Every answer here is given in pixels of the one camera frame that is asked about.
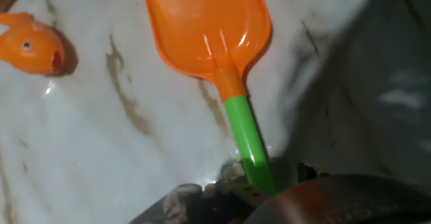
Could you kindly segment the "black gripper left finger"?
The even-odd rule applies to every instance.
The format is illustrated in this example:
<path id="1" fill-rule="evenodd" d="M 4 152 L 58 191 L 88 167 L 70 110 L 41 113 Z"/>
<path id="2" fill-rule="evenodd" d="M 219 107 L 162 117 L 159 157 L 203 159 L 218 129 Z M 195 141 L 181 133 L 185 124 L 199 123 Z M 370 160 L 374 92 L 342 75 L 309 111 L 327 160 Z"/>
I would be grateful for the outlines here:
<path id="1" fill-rule="evenodd" d="M 268 199 L 267 193 L 249 184 L 242 162 L 229 161 L 216 182 L 206 186 L 181 184 L 130 224 L 244 223 Z"/>

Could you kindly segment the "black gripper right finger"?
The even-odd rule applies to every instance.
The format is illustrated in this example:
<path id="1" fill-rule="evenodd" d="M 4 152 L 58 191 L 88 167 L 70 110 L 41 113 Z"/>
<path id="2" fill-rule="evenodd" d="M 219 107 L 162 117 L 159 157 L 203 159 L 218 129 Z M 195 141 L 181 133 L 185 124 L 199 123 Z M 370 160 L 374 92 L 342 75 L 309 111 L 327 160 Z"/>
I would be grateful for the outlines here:
<path id="1" fill-rule="evenodd" d="M 430 195 L 392 178 L 335 175 L 270 198 L 251 224 L 429 224 Z"/>

